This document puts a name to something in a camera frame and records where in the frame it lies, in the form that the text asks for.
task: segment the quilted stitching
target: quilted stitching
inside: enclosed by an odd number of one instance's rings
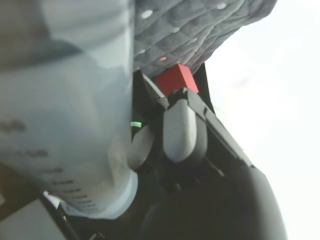
[[[152,78],[181,62],[194,73],[239,28],[266,17],[276,1],[135,0],[134,67]],[[143,19],[147,10],[153,14]]]

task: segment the quilted fabric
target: quilted fabric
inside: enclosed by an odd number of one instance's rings
[[[154,77],[177,63],[194,73],[277,0],[135,0],[134,68]]]

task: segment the gray quilted cushion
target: gray quilted cushion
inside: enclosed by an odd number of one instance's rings
[[[176,63],[194,73],[244,25],[277,0],[135,0],[134,68],[154,77]]]

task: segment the white background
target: white background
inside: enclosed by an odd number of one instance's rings
[[[278,0],[206,71],[216,114],[266,174],[288,239],[320,240],[320,1]]]

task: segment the white dot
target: white dot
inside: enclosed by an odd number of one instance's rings
[[[144,11],[143,13],[141,13],[141,18],[142,19],[147,19],[149,18],[152,14],[154,13],[154,11],[152,11],[151,9]]]
[[[146,52],[145,49],[141,49],[140,51],[138,51],[138,54],[144,54]]]
[[[193,39],[190,40],[190,43],[194,43],[194,42],[196,42],[197,40],[198,40],[198,38],[195,37],[195,38],[193,38]]]
[[[227,4],[225,2],[222,2],[222,3],[219,3],[217,6],[216,6],[216,9],[219,9],[219,10],[222,10],[222,9],[225,9],[227,6]]]
[[[177,33],[177,32],[179,32],[179,30],[180,30],[180,27],[174,27],[174,28],[172,29],[172,32],[173,32],[173,33]]]

